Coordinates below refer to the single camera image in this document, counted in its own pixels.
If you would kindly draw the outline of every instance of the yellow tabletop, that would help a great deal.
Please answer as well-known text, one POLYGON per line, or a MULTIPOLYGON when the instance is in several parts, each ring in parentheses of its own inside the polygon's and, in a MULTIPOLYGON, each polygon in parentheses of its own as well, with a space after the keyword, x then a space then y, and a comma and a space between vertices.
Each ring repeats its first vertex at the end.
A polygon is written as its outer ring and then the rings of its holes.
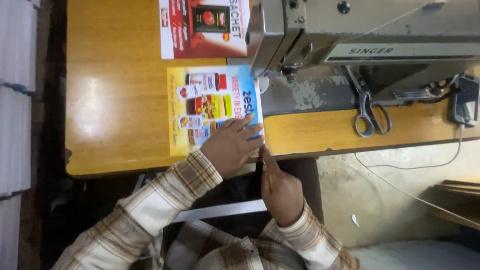
MULTIPOLYGON (((72 176, 166 167, 167 66, 224 65, 225 59, 162 60, 158 0, 70 0, 65 146, 72 176)), ((395 147, 456 137, 446 103, 389 108, 393 131, 364 139, 356 110, 265 118, 273 154, 323 154, 328 148, 395 147)), ((465 130, 480 137, 480 127, 465 130)))

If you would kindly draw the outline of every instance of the brochure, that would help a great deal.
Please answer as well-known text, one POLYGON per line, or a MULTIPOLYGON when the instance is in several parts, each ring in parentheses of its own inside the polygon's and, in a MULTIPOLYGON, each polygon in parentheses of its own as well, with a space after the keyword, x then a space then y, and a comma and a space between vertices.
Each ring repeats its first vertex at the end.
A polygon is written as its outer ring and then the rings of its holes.
POLYGON ((249 66, 172 67, 167 78, 171 156, 200 148, 229 118, 251 114, 251 124, 263 123, 260 88, 249 66))
POLYGON ((159 0, 162 59, 246 57, 248 0, 159 0))

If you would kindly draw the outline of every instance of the red sachet poster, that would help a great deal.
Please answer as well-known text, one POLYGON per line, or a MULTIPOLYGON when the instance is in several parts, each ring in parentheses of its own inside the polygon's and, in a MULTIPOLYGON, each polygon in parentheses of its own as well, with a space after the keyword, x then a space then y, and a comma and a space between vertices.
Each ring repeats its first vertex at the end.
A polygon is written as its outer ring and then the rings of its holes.
POLYGON ((246 57, 248 0, 159 0, 162 59, 246 57))

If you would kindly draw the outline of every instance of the concrete floor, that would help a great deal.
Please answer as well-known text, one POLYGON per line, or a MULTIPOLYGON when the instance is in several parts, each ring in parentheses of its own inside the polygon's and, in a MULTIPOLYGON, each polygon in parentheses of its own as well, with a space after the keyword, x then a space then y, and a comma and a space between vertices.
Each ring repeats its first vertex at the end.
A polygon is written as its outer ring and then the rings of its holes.
MULTIPOLYGON (((442 164, 458 143, 358 153, 365 165, 416 167, 442 164)), ((447 178, 480 173, 480 140, 465 142, 457 159, 439 168, 372 171, 398 188, 440 206, 471 200, 430 186, 447 178)), ((394 189, 363 167, 354 154, 320 157, 317 161, 325 225, 347 247, 454 235, 459 226, 428 215, 430 207, 394 189), (351 219, 355 214, 360 227, 351 219)))

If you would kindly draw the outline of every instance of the phone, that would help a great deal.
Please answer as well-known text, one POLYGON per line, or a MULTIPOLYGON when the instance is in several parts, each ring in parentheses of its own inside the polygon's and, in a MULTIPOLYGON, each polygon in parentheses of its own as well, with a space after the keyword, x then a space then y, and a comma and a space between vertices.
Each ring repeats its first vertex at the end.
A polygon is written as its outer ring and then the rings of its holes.
POLYGON ((448 102, 448 120, 465 127, 474 127, 478 121, 480 79, 463 75, 458 81, 462 90, 450 97, 448 102))

